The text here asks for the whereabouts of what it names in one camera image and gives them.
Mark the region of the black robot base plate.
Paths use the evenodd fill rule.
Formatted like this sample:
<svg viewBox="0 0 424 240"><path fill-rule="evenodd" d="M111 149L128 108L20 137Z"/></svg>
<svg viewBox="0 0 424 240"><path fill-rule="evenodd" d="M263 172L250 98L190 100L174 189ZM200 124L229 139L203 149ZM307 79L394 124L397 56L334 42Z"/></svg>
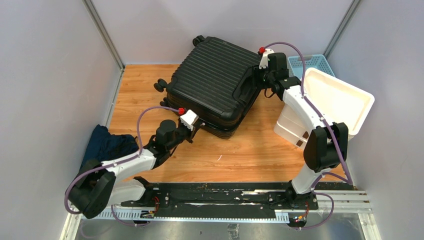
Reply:
<svg viewBox="0 0 424 240"><path fill-rule="evenodd" d="M310 194L286 199L288 182L180 182L152 183L140 200L122 207L158 206L158 217L200 219L273 219L276 210L318 210Z"/></svg>

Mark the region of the black ribbed hard-shell suitcase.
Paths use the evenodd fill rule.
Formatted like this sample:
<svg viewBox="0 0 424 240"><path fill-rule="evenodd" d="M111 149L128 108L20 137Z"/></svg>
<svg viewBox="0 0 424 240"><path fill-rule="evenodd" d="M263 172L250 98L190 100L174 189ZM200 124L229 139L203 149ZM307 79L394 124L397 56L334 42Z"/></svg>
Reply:
<svg viewBox="0 0 424 240"><path fill-rule="evenodd" d="M166 82L153 87L166 92L164 107L194 111L202 129L222 139L232 137L261 90L251 73L259 56L223 39L198 35L194 48Z"/></svg>

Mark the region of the light blue plastic basket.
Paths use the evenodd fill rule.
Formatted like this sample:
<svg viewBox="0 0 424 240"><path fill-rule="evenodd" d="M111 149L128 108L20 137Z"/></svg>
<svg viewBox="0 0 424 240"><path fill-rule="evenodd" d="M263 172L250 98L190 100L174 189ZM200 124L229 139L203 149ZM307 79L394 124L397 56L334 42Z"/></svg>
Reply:
<svg viewBox="0 0 424 240"><path fill-rule="evenodd" d="M290 77L298 77L301 79L303 75L303 62L300 56L290 56L288 60L288 70ZM332 68L330 67L326 57L322 54L313 54L304 56L306 68L315 68L328 75L335 76Z"/></svg>

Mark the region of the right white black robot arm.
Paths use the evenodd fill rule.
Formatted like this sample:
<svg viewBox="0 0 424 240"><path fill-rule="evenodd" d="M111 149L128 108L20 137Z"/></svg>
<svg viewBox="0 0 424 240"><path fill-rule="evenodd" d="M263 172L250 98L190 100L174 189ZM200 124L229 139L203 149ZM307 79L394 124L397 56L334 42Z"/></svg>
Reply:
<svg viewBox="0 0 424 240"><path fill-rule="evenodd" d="M287 57L282 52L261 48L255 75L264 89L294 110L306 131L308 140L303 150L304 165L285 190L283 202L298 209L307 201L321 177L338 165L346 168L349 129L343 122L329 122L309 99L303 80L289 76Z"/></svg>

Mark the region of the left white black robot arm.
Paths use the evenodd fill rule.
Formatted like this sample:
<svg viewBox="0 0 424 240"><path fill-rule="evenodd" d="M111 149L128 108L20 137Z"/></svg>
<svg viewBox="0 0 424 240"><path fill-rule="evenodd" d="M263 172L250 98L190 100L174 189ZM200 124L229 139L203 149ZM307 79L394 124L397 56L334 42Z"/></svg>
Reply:
<svg viewBox="0 0 424 240"><path fill-rule="evenodd" d="M179 144L193 138L202 122L163 120L148 144L127 156L100 162L88 160L65 191L65 206L77 208L76 214L87 219L97 217L104 209L127 201L149 206L153 193L149 182L137 173L155 169L165 163Z"/></svg>

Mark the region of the white three-drawer storage unit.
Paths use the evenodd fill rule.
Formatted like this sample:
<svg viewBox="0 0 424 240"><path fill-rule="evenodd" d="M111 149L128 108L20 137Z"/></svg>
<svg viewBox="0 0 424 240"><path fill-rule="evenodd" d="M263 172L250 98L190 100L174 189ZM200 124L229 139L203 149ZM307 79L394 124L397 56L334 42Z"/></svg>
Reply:
<svg viewBox="0 0 424 240"><path fill-rule="evenodd" d="M360 131L375 97L358 87L344 82L316 68L308 68L303 85L291 86L283 92L284 107L274 126L274 132L304 149L313 127L324 123L345 123L348 139Z"/></svg>

